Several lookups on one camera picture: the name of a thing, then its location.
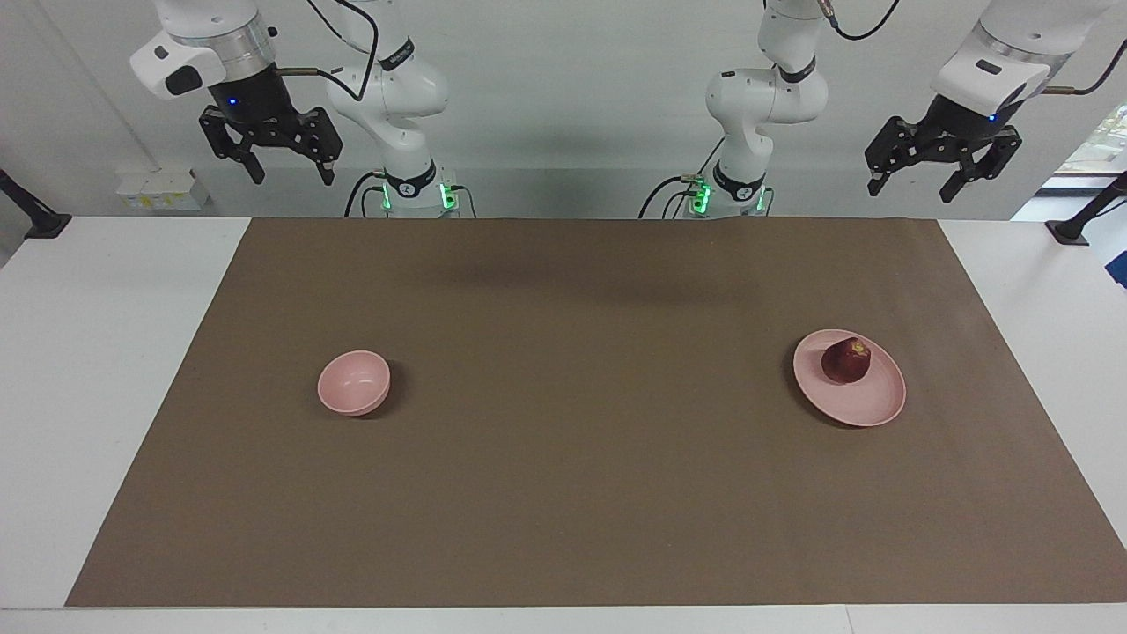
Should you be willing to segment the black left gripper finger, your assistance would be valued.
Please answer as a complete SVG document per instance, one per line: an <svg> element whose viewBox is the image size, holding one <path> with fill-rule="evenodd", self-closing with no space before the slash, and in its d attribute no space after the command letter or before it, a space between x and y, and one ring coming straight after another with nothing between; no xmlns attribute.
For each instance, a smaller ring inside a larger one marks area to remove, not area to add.
<svg viewBox="0 0 1127 634"><path fill-rule="evenodd" d="M897 170L917 166L932 157L932 142L917 137L919 124L893 116L866 148L870 170L869 196L878 196Z"/></svg>
<svg viewBox="0 0 1127 634"><path fill-rule="evenodd" d="M943 203L951 203L962 189L976 181L993 181L1009 166L1012 157L1021 148L1023 139L1014 126L1004 126L1001 132L991 139L986 148L985 155L979 159L974 158L974 151L982 148L974 148L973 144L961 142L957 152L957 164L953 175L947 178L940 189L940 198Z"/></svg>

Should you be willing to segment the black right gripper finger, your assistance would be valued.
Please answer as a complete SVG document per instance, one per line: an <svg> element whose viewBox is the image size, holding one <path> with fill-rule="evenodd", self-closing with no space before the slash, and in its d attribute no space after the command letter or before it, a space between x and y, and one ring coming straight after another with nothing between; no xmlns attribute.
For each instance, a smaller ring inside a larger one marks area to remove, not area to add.
<svg viewBox="0 0 1127 634"><path fill-rule="evenodd" d="M254 155L252 140L236 128L234 131L242 134L242 137L236 141L231 136L229 123L230 120L228 120L225 114L214 105L206 106L199 116L201 130L206 140L208 140L208 146L214 157L238 162L246 170L254 184L261 185L265 180L265 170L261 168L261 161Z"/></svg>
<svg viewBox="0 0 1127 634"><path fill-rule="evenodd" d="M343 141L322 106L311 111L292 111L269 119L269 140L313 162L325 186L335 181L335 161L341 157Z"/></svg>

